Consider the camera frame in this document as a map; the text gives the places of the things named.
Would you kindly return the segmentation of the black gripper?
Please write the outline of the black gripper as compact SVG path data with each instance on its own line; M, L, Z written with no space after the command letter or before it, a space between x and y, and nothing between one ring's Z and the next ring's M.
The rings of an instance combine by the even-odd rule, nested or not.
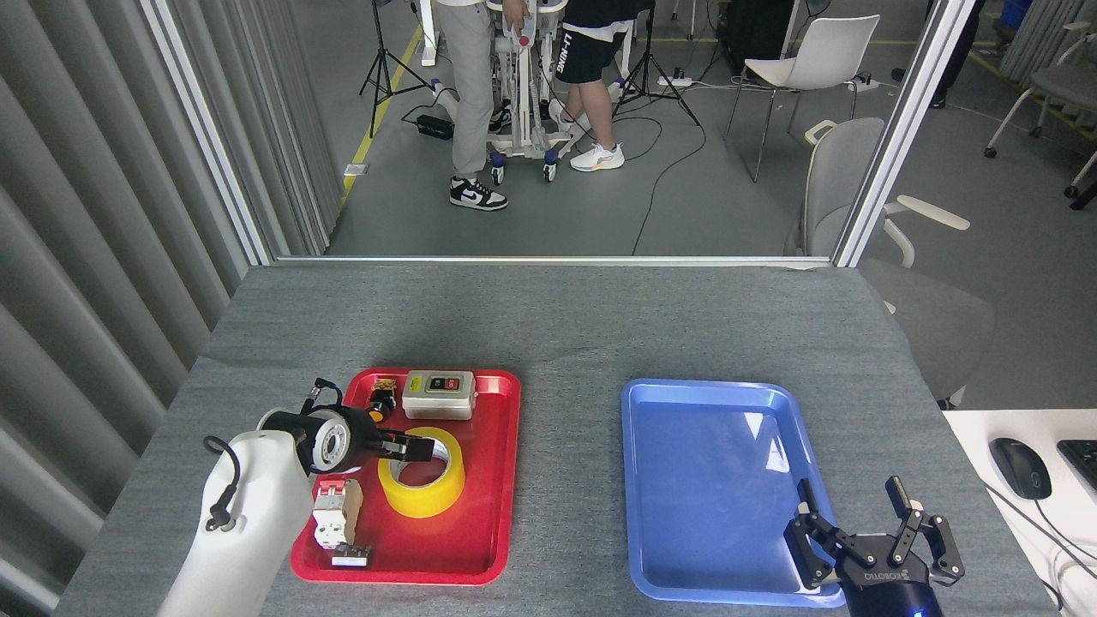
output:
M380 458L400 462L428 462L436 452L436 439L422 436L391 436L381 440L376 422L367 410L342 410L350 433L348 452L342 460L344 471L353 471L373 457L381 442Z
M800 582L818 588L835 573L835 566L812 550L812 542L836 559L836 573L851 616L932 616L934 592L929 579L952 586L965 569L955 539L943 516L927 515L919 501L909 500L900 476L889 476L885 491L901 521L897 536L850 536L819 515L808 479L798 483L796 514L783 532ZM929 569L911 554L918 534L930 547Z

